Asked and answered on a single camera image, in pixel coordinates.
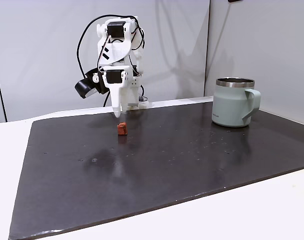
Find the white table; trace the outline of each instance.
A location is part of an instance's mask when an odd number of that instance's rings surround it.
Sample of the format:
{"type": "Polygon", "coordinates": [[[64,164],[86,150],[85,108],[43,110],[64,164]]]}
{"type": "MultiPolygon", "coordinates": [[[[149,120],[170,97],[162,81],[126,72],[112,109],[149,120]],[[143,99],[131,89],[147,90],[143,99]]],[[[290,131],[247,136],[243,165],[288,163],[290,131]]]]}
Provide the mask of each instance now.
{"type": "MultiPolygon", "coordinates": [[[[211,102],[198,97],[151,108],[211,102]]],[[[0,123],[0,240],[8,239],[33,121],[112,112],[111,107],[51,113],[0,123]]],[[[304,239],[304,170],[47,240],[304,239]]]]}

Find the black mat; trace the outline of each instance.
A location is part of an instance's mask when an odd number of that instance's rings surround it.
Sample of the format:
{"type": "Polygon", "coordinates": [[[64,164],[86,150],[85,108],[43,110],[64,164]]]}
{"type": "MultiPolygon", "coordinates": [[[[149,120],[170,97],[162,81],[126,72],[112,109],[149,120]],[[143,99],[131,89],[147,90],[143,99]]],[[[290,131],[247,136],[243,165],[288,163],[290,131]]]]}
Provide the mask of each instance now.
{"type": "Polygon", "coordinates": [[[211,121],[212,103],[33,123],[10,239],[36,239],[304,168],[304,125],[259,111],[244,128],[211,121]]]}

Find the light blue mug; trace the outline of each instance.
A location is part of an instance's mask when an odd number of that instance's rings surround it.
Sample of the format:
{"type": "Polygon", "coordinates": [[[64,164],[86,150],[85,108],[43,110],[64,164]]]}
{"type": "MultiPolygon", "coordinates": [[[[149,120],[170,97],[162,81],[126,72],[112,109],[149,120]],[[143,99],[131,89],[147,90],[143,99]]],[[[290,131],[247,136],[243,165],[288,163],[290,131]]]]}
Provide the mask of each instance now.
{"type": "Polygon", "coordinates": [[[249,125],[260,107],[261,93],[254,90],[255,81],[226,77],[216,80],[212,120],[216,124],[239,128],[249,125]]]}

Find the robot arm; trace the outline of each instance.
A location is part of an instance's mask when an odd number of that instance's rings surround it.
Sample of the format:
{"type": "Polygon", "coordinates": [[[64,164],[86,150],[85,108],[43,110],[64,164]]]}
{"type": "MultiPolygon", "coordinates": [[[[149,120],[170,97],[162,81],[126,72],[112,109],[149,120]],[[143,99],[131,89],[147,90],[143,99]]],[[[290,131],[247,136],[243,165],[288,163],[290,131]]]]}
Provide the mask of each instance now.
{"type": "Polygon", "coordinates": [[[119,117],[121,112],[126,112],[128,106],[137,106],[139,103],[144,31],[138,26],[137,17],[128,16],[109,19],[103,25],[98,24],[97,35],[100,38],[98,72],[92,79],[88,72],[87,78],[82,80],[84,83],[80,81],[75,88],[82,98],[95,92],[104,94],[108,88],[114,114],[119,117]],[[131,52],[136,65],[132,64],[131,52]],[[90,87],[84,87],[90,81],[90,87]]]}
{"type": "Polygon", "coordinates": [[[113,111],[118,118],[121,112],[126,112],[128,105],[138,105],[139,79],[143,72],[140,69],[143,54],[143,46],[140,45],[142,38],[136,36],[140,29],[137,29],[135,20],[131,18],[110,19],[97,29],[98,35],[102,37],[98,42],[101,57],[98,68],[103,66],[104,85],[110,89],[113,111]],[[109,36],[109,43],[104,47],[109,36]],[[125,60],[130,60],[129,54],[133,46],[137,67],[125,64],[125,60]]]}

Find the red block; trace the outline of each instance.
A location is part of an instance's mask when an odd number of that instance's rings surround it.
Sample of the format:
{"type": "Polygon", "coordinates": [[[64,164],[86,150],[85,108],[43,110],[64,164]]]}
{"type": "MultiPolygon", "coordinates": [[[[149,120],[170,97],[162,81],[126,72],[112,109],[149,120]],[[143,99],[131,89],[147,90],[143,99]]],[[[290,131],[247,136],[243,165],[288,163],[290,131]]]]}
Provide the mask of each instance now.
{"type": "Polygon", "coordinates": [[[117,125],[118,135],[127,135],[127,125],[126,122],[121,122],[117,125]]]}

